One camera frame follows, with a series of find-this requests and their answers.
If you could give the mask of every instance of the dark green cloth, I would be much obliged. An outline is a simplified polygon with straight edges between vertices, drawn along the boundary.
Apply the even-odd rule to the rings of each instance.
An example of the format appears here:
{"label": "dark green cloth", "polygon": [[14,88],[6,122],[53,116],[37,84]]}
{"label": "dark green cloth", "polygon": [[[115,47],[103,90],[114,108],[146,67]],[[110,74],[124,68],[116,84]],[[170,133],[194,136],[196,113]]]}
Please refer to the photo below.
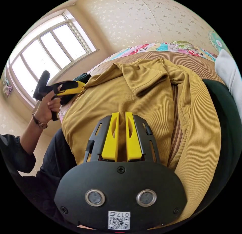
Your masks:
{"label": "dark green cloth", "polygon": [[242,125],[237,106],[229,89],[222,83],[204,79],[221,126],[221,150],[209,189],[195,213],[207,207],[231,177],[242,152]]}
{"label": "dark green cloth", "polygon": [[[83,83],[87,83],[90,78],[91,78],[90,74],[83,73],[83,74],[79,75],[78,77],[76,77],[75,79],[73,79],[73,81],[81,81]],[[75,94],[74,95],[64,95],[61,98],[60,104],[66,105],[74,96],[75,96]]]}

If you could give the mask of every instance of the circular lens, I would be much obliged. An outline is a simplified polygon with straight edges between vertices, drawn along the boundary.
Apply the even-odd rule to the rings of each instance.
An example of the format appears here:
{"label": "circular lens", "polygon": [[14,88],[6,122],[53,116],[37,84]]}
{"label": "circular lens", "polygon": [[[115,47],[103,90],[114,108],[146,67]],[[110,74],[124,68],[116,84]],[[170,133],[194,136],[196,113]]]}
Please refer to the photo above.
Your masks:
{"label": "circular lens", "polygon": [[91,189],[85,194],[86,202],[91,206],[101,206],[105,202],[105,196],[102,191],[98,189]]}
{"label": "circular lens", "polygon": [[142,207],[149,207],[155,203],[156,198],[156,193],[153,190],[145,189],[137,195],[136,201]]}

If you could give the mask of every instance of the qr code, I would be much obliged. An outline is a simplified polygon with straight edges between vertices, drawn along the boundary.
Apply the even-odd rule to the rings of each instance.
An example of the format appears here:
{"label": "qr code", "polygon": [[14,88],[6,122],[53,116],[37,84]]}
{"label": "qr code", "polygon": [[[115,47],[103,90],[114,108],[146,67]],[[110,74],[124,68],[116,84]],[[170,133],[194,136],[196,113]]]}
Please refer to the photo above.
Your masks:
{"label": "qr code", "polygon": [[108,218],[108,229],[129,230],[130,229],[130,218],[109,216],[109,218]]}

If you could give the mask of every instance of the mustard yellow sweater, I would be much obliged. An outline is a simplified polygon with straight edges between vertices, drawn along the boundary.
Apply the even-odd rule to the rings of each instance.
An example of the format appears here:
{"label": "mustard yellow sweater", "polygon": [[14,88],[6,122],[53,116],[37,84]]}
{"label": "mustard yellow sweater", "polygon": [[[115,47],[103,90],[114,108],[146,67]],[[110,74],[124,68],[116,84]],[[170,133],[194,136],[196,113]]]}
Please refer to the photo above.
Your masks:
{"label": "mustard yellow sweater", "polygon": [[[174,126],[171,85],[178,86],[178,114],[183,141],[168,165]],[[93,76],[67,111],[62,130],[77,164],[98,121],[120,113],[118,161],[126,160],[125,112],[144,118],[157,141],[161,163],[183,183],[187,205],[176,222],[189,218],[213,179],[221,147],[220,123],[209,92],[190,69],[166,59],[114,63]]]}

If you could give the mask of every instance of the fan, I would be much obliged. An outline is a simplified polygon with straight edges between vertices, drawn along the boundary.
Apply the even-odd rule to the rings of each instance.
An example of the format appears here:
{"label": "fan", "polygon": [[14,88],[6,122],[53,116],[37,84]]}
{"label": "fan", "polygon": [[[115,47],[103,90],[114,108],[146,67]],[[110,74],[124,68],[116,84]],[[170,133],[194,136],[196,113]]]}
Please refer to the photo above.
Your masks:
{"label": "fan", "polygon": [[210,42],[212,43],[213,47],[220,52],[221,49],[224,49],[226,51],[228,51],[227,46],[225,45],[225,43],[223,42],[223,40],[218,36],[218,34],[214,31],[210,31],[208,33],[208,37]]}

